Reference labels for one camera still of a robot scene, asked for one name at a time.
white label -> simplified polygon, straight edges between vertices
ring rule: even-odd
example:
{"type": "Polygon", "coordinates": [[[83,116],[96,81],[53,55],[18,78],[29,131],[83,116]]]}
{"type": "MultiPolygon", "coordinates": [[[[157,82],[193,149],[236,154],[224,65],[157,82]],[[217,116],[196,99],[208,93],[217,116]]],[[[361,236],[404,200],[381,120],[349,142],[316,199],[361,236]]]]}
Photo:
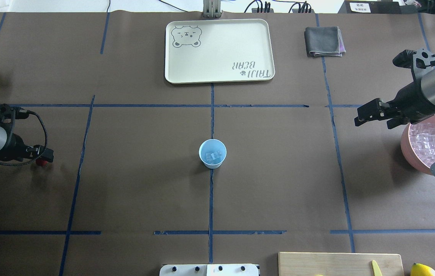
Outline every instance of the white label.
{"type": "Polygon", "coordinates": [[[354,12],[370,13],[369,3],[350,3],[350,10],[354,12]]]}

pink bowl filled with ice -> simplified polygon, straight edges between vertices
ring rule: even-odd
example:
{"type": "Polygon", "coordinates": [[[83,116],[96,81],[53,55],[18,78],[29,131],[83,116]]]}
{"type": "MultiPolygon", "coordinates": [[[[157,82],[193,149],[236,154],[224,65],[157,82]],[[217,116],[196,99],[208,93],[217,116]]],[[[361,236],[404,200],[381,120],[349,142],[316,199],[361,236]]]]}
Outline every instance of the pink bowl filled with ice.
{"type": "Polygon", "coordinates": [[[435,162],[435,115],[406,126],[401,136],[401,151],[410,165],[431,174],[430,167],[435,162]]]}

pink bowl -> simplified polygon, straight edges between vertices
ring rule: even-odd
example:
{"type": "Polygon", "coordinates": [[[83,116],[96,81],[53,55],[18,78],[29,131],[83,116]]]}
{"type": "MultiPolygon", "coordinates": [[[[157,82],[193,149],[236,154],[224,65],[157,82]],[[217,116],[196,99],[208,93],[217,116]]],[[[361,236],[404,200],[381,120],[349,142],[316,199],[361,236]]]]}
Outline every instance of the pink bowl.
{"type": "MultiPolygon", "coordinates": [[[[435,124],[435,115],[424,120],[424,122],[435,124]]],[[[411,130],[412,124],[408,124],[401,135],[401,151],[403,152],[403,156],[405,156],[406,161],[410,163],[414,168],[422,173],[432,174],[429,166],[424,164],[421,159],[415,154],[412,145],[410,144],[409,133],[411,130]]]]}

white floor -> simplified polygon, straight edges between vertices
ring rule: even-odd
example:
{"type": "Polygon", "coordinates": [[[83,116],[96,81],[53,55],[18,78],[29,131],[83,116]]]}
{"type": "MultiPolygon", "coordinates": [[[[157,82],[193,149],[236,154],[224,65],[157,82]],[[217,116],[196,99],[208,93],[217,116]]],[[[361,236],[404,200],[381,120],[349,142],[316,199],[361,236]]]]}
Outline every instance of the white floor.
{"type": "MultiPolygon", "coordinates": [[[[243,12],[251,0],[222,0],[222,10],[243,12]]],[[[403,0],[394,0],[404,5],[403,0]]],[[[111,0],[109,11],[178,12],[158,0],[111,0]]],[[[202,11],[202,0],[165,0],[187,11],[202,11]]],[[[109,0],[0,0],[0,12],[105,12],[109,0]]],[[[317,13],[337,13],[343,0],[308,0],[317,13]]],[[[272,1],[274,12],[287,12],[291,3],[272,1]]]]}

bear drawing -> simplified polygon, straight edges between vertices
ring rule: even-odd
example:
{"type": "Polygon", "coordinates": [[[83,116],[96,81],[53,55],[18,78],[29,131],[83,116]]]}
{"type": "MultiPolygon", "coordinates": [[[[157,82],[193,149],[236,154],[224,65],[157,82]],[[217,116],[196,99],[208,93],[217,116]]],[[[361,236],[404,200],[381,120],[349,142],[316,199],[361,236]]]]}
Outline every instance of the bear drawing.
{"type": "Polygon", "coordinates": [[[182,45],[192,45],[193,47],[200,46],[200,35],[202,30],[196,26],[181,26],[175,27],[171,31],[173,36],[173,46],[176,48],[182,47],[182,45]]]}

